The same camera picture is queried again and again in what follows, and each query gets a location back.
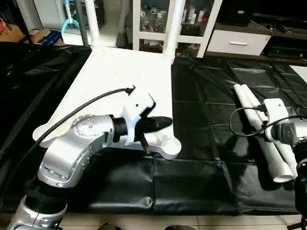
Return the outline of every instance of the tv stand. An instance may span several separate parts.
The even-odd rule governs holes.
[[[287,42],[282,44],[281,40],[287,40]],[[265,22],[250,21],[246,27],[216,22],[205,56],[269,60],[307,66],[307,61],[303,60],[307,59],[307,52],[302,57],[299,54],[298,56],[295,56],[295,54],[293,54],[294,56],[285,56],[286,58],[283,58],[282,55],[266,57],[268,53],[265,47],[272,45],[274,41],[278,41],[278,45],[281,47],[286,47],[289,43],[294,44],[295,48],[300,50],[300,47],[297,47],[297,45],[307,42],[307,29],[306,34],[283,33],[274,28],[273,25],[270,26],[269,23]]]

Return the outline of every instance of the white plastic part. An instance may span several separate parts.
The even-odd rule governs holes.
[[[244,89],[244,92],[246,96],[249,99],[249,102],[252,104],[253,107],[260,105],[260,102],[256,98],[256,96],[252,93],[252,91],[249,89],[247,85],[242,85],[241,86]],[[257,115],[261,122],[266,122],[268,121],[268,117],[265,115],[264,112],[257,112]],[[292,151],[292,148],[290,145],[285,145],[281,143],[280,141],[274,142],[276,148],[278,149],[279,153],[283,157],[283,160],[289,165],[291,172],[293,173],[294,179],[297,177],[297,170],[296,170],[296,160],[294,153]]]
[[[141,87],[134,89],[129,97],[126,98],[121,114],[126,121],[128,130],[125,145],[129,145],[134,141],[134,129],[136,123],[141,119],[140,114],[145,109],[151,108],[154,105],[153,103],[154,101],[149,93],[146,93]]]
[[[180,141],[170,135],[148,133],[145,135],[150,150],[152,152],[159,153],[163,158],[167,160],[175,159],[181,151]],[[143,147],[139,141],[133,142],[130,145],[124,145],[127,140],[127,136],[120,137],[120,141],[112,144],[112,148],[129,149],[129,150],[140,150],[143,151]]]
[[[100,46],[99,29],[95,10],[94,0],[85,0],[87,20],[91,33],[91,48],[94,49]]]
[[[289,116],[286,106],[284,105],[282,99],[280,98],[272,98],[272,99],[265,99],[263,101],[268,115],[268,124],[277,121],[281,118],[285,118]],[[276,142],[277,140],[271,134],[272,126],[265,129],[265,135],[271,142]]]
[[[256,96],[252,93],[252,91],[249,89],[247,85],[241,85],[241,87],[244,90],[245,95],[247,96],[247,98],[249,99],[249,102],[251,103],[253,107],[257,107],[261,105],[258,99],[256,98]],[[268,121],[268,117],[265,115],[264,112],[256,110],[256,113],[262,123]]]
[[[173,11],[173,18],[171,20],[171,29],[166,32],[166,41],[165,41],[165,51],[164,55],[169,57],[171,63],[173,64],[175,59],[175,50],[177,46],[178,36],[181,30],[181,20],[182,14],[184,10],[185,0],[176,0],[174,11]]]
[[[234,88],[241,105],[243,107],[252,107],[252,104],[245,95],[243,88],[239,84],[236,84]],[[261,129],[262,122],[254,110],[245,110],[245,114],[252,126],[259,127],[260,125],[260,128],[255,127],[256,130]],[[293,174],[291,169],[288,164],[283,161],[275,145],[271,142],[266,142],[261,138],[258,138],[257,140],[268,163],[268,170],[273,181],[283,183],[292,180]]]
[[[249,102],[248,97],[245,95],[245,91],[241,87],[241,85],[236,84],[234,85],[235,92],[241,102],[243,107],[252,107],[251,103]],[[259,130],[262,127],[262,122],[260,121],[257,113],[255,110],[252,109],[245,109],[244,113],[248,118],[249,123],[256,129]]]

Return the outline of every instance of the black cable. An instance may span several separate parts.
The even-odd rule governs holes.
[[[306,219],[304,217],[301,218],[301,229],[306,230]]]
[[[88,102],[82,104],[81,106],[79,106],[78,108],[76,108],[74,111],[72,111],[70,114],[66,115],[64,118],[62,118],[61,120],[59,120],[57,123],[55,123],[50,129],[48,129],[39,139],[37,139],[37,141],[34,143],[34,145],[23,155],[23,157],[19,160],[19,162],[17,163],[17,165],[15,166],[14,170],[12,172],[10,172],[10,176],[9,178],[6,180],[6,184],[4,185],[4,188],[2,190],[1,193],[1,203],[0,203],[0,210],[2,209],[3,206],[3,201],[7,192],[7,189],[9,188],[9,185],[14,177],[14,175],[16,174],[16,172],[18,171],[19,167],[22,165],[23,161],[33,152],[33,150],[50,134],[52,133],[56,128],[58,128],[60,125],[62,125],[65,121],[67,121],[69,118],[71,118],[72,116],[74,116],[77,112],[81,111],[82,109],[84,109],[85,107],[89,106],[90,104],[92,104],[93,102],[118,93],[118,92],[126,92],[128,94],[130,94],[132,92],[133,89],[130,88],[125,88],[125,89],[117,89],[117,90],[112,90],[109,92],[106,92],[104,94],[101,94],[91,100],[89,100]]]
[[[305,116],[305,115],[293,115],[293,116],[288,116],[288,117],[284,117],[284,118],[278,119],[278,120],[276,120],[276,121],[274,121],[274,122],[272,122],[272,123],[270,123],[270,124],[264,126],[262,129],[260,129],[260,130],[258,130],[258,131],[256,131],[256,132],[253,132],[253,133],[251,133],[251,134],[240,134],[240,133],[236,133],[236,132],[233,130],[232,125],[231,125],[232,117],[234,116],[234,114],[235,114],[236,112],[238,112],[238,111],[240,111],[240,110],[245,110],[245,109],[260,110],[259,108],[254,108],[254,107],[241,107],[241,108],[238,108],[238,109],[234,110],[234,111],[232,112],[232,114],[230,115],[230,118],[229,118],[229,128],[230,128],[231,132],[232,132],[234,135],[236,135],[236,136],[238,136],[238,137],[243,137],[243,138],[254,137],[254,136],[256,136],[256,135],[262,133],[262,132],[263,132],[265,129],[267,129],[268,127],[273,126],[273,125],[277,124],[278,122],[283,121],[283,120],[286,120],[286,119],[291,119],[291,118],[304,118],[304,119],[307,119],[307,116]]]

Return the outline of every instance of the black tarp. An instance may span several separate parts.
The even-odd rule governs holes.
[[[84,60],[81,64],[78,57],[88,55],[88,50],[70,49],[74,49],[71,52],[75,60],[50,55],[50,61],[58,61],[66,68],[81,67]],[[21,58],[18,63],[21,65],[23,61],[27,59]],[[62,73],[57,81],[62,78],[72,81],[76,76],[76,72],[67,72],[65,68],[55,69]],[[32,72],[33,78],[36,73],[38,78],[44,76],[35,65],[27,72]],[[1,73],[4,82],[6,76]],[[228,128],[230,113],[241,106],[233,91],[236,83],[247,84],[260,101],[278,97],[287,107],[300,108],[306,113],[307,84],[288,65],[222,58],[176,58],[172,65],[172,97],[174,133],[182,143],[179,156],[167,161],[159,154],[144,157],[141,151],[106,149],[93,156],[71,197],[69,210],[173,215],[296,213],[293,183],[274,183],[257,141],[237,138]],[[57,93],[68,89],[68,85],[57,90],[54,87],[50,87],[49,96],[35,110],[43,118],[28,120],[28,129],[18,134],[17,140],[25,139],[24,146],[33,143],[32,130],[45,123],[55,109],[47,110],[48,103],[58,104],[63,94],[56,98]],[[9,98],[12,92],[0,93],[1,98],[3,95]],[[26,97],[23,99],[24,103],[31,102]],[[11,113],[15,108],[18,110],[18,102],[15,106],[7,103]],[[234,117],[234,128],[242,130],[242,127],[244,132],[250,131],[244,113]],[[13,146],[9,156],[17,161],[25,148],[19,142]],[[13,212],[17,207],[21,196],[17,190],[35,174],[44,151],[38,149],[24,162],[7,196],[4,211]]]

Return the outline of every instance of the blue object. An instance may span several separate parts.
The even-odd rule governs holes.
[[[64,31],[65,31],[66,27],[68,26],[68,24],[70,24],[69,19],[66,19],[64,24],[63,24],[63,26],[62,26],[62,30],[61,30],[62,37],[64,37]],[[76,20],[74,20],[74,19],[72,20],[72,24],[74,24],[78,28],[80,28],[79,23]]]
[[[76,20],[72,19],[72,17],[71,17],[71,12],[70,12],[70,9],[69,9],[69,0],[63,0],[63,3],[65,4],[68,19],[65,20],[65,22],[62,26],[62,30],[61,30],[62,37],[64,37],[64,31],[69,24],[74,24],[78,28],[80,28],[79,23]]]

